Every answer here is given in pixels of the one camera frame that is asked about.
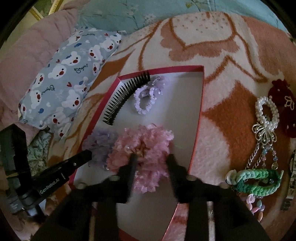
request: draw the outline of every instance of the purple fabric flower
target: purple fabric flower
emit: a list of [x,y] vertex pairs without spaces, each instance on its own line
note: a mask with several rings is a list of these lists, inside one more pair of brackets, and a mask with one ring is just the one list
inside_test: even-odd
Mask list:
[[113,129],[94,129],[82,143],[82,150],[88,149],[92,152],[92,160],[88,162],[88,166],[100,166],[106,170],[106,160],[117,138],[118,134]]

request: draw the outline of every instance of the teal bedsheet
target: teal bedsheet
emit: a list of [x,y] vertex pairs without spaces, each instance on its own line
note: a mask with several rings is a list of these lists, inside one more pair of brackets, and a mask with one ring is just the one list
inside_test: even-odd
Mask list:
[[223,11],[250,16],[283,31],[286,28],[260,0],[91,0],[80,11],[79,25],[133,33],[180,14]]

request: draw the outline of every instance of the gold frame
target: gold frame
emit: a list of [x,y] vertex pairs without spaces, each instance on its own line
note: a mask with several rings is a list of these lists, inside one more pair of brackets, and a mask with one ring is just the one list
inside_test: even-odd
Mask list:
[[30,8],[29,12],[36,18],[37,21],[43,18],[39,11],[33,7]]
[[57,12],[61,6],[61,4],[63,3],[64,0],[54,0],[54,3],[52,4],[52,7],[49,10],[48,15]]

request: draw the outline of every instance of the pink fabric flower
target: pink fabric flower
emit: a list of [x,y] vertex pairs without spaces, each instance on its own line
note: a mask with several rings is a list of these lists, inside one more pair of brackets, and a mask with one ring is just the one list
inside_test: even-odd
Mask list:
[[138,156],[138,166],[133,188],[135,191],[154,192],[161,177],[168,177],[165,163],[169,151],[169,143],[174,139],[172,131],[162,126],[150,124],[139,125],[137,131],[125,129],[109,154],[107,166],[117,172],[119,167],[128,163],[131,153]]

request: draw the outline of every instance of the blue pillow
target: blue pillow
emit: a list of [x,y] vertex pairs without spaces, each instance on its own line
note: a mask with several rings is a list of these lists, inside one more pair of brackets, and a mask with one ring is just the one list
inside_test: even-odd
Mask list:
[[254,17],[287,31],[261,0],[90,0],[81,9],[78,23],[130,34],[159,20],[204,11]]
[[47,126],[62,137],[106,60],[121,43],[121,34],[80,27],[40,70],[19,103],[19,121]]

